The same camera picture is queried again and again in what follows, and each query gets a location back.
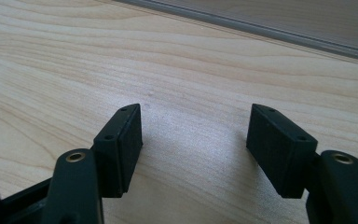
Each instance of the wooden table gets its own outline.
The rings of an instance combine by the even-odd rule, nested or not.
[[[246,149],[252,103],[358,157],[358,61],[123,4],[0,0],[0,194],[52,175],[124,105],[144,133],[105,223],[307,223]]]

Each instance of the screw hole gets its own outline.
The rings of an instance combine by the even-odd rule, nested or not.
[[[333,154],[333,158],[334,158],[334,160],[344,163],[344,164],[347,164],[347,165],[350,165],[353,163],[353,160],[350,157],[345,156],[343,154],[339,154],[339,153]]]
[[[297,139],[300,141],[307,141],[307,138],[304,136],[298,136]]]
[[[77,161],[81,161],[86,157],[86,154],[84,154],[83,152],[74,152],[71,155],[66,157],[66,160],[69,162],[77,162]]]
[[[114,139],[114,138],[115,138],[114,135],[107,135],[104,139],[106,139],[106,140],[112,140],[112,139]]]

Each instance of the metal ring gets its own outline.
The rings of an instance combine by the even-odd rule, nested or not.
[[[344,154],[341,153],[334,153],[332,155],[332,157],[334,158],[335,161],[347,164],[347,165],[351,165],[353,164],[353,159],[351,157],[348,157]]]
[[[81,161],[86,157],[86,154],[84,152],[74,152],[71,155],[66,157],[66,161],[69,162],[77,162]]]

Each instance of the light wood grain surface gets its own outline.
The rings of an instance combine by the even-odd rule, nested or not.
[[[0,194],[52,175],[117,109],[144,147],[106,223],[307,223],[245,147],[252,103],[358,157],[358,62],[122,4],[0,0]]]

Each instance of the wooden board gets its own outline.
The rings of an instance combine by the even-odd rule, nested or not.
[[[358,157],[358,62],[122,4],[0,0],[0,194],[52,175],[117,109],[145,145],[105,223],[307,223],[245,147],[252,103]]]

